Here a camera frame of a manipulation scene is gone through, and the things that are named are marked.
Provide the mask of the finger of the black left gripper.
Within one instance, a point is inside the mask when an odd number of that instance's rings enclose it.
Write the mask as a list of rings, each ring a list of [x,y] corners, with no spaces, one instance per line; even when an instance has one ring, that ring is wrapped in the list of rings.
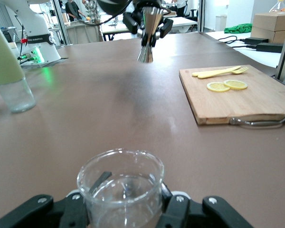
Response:
[[[142,47],[148,46],[148,35],[146,32],[146,22],[144,11],[125,12],[123,14],[123,23],[132,34],[140,35],[142,38]]]
[[[154,34],[152,34],[151,36],[151,47],[155,47],[156,41],[160,38],[164,38],[171,31],[172,26],[172,19],[164,19],[163,25],[161,27],[156,28]]]

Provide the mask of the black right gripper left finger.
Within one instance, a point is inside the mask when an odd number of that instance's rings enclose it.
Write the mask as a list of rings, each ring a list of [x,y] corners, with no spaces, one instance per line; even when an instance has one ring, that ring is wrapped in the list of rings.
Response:
[[[36,195],[0,218],[0,228],[93,227],[78,190],[56,202],[50,195]]]

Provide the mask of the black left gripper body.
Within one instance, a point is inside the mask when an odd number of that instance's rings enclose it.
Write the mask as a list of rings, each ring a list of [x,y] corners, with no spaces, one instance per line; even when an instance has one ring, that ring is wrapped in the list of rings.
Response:
[[[133,5],[136,10],[142,10],[144,7],[161,8],[162,0],[133,0]]]

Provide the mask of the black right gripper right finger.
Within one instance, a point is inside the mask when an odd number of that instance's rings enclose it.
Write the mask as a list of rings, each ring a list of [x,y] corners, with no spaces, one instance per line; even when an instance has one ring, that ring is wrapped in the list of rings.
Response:
[[[163,201],[162,214],[156,224],[158,228],[251,228],[252,225],[241,216],[225,199],[219,196],[204,197],[197,203],[175,193],[161,184]]]

